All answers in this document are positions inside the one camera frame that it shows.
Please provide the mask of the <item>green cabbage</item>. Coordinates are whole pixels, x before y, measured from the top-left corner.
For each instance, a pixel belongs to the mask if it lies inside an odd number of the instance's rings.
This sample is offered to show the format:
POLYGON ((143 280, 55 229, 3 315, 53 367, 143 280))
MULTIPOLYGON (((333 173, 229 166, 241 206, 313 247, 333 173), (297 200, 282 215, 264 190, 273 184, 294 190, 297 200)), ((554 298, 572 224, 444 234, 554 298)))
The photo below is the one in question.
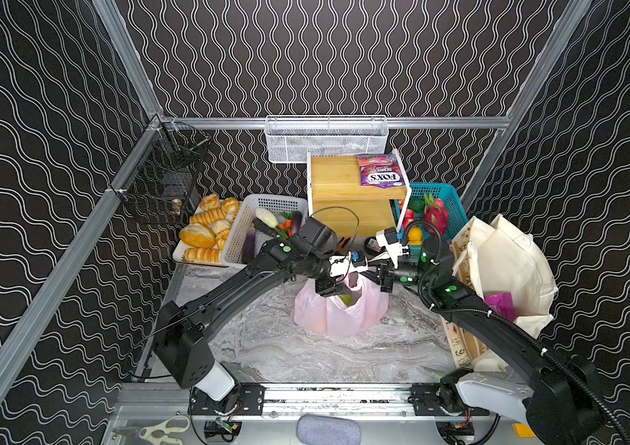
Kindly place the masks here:
POLYGON ((349 307, 352 304, 352 295, 351 294, 340 295, 339 299, 341 300, 341 302, 344 305, 346 305, 346 307, 349 307))

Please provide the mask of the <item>pink plastic grocery bag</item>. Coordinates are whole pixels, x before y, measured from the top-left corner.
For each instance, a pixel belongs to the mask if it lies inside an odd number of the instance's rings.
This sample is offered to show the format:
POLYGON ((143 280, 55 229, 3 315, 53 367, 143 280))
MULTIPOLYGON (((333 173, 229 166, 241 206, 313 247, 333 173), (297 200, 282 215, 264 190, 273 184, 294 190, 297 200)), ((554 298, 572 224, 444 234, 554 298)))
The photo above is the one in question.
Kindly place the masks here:
POLYGON ((353 337, 383 319, 389 307, 390 294, 362 274, 347 276, 352 304, 346 307, 339 296, 321 297, 315 292, 315 280, 309 279, 294 299, 292 319, 306 330, 331 337, 353 337))

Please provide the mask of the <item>cream canvas tote bag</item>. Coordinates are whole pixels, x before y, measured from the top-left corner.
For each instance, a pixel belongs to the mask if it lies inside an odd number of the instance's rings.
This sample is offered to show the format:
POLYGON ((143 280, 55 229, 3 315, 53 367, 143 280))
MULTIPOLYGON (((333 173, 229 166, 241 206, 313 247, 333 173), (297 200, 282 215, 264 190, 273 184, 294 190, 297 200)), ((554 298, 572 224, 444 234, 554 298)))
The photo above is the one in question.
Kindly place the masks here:
POLYGON ((458 236, 466 251, 453 255, 453 276, 483 301, 485 295, 511 293, 517 313, 513 323, 537 339, 553 320, 550 308, 558 287, 533 236, 501 214, 489 224, 470 218, 458 236))

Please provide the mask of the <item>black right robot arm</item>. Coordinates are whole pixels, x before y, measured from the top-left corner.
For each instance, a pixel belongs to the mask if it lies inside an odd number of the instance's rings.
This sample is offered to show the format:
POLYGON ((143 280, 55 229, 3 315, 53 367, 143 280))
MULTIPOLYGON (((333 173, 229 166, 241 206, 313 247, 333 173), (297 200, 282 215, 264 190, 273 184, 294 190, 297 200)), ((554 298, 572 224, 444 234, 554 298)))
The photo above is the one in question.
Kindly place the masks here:
POLYGON ((376 235, 388 258, 379 265, 373 281, 389 290, 392 285, 415 285, 422 304, 447 322, 473 333, 524 379, 528 391, 514 398, 511 390, 491 383, 492 393, 465 389, 483 383, 481 374, 469 371, 454 384, 462 404, 486 409, 526 424, 545 444, 580 444, 610 424, 628 444, 630 436, 600 394, 596 366, 577 355, 565 356, 548 348, 520 326, 494 311, 473 289, 450 274, 438 272, 438 257, 421 257, 407 263, 408 232, 388 228, 376 235))

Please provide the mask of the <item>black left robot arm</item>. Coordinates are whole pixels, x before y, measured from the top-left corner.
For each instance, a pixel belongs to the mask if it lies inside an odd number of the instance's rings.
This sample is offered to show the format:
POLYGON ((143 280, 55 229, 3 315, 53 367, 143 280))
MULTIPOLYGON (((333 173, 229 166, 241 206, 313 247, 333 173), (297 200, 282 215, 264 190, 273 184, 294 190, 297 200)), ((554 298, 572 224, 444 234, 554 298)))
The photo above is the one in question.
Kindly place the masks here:
POLYGON ((251 263, 209 293, 183 306, 171 301, 162 307, 154 333, 156 356, 183 389, 207 380, 216 366, 209 341, 221 328, 263 294, 296 276, 330 278, 336 248, 333 230, 314 217, 289 239, 267 240, 251 263))

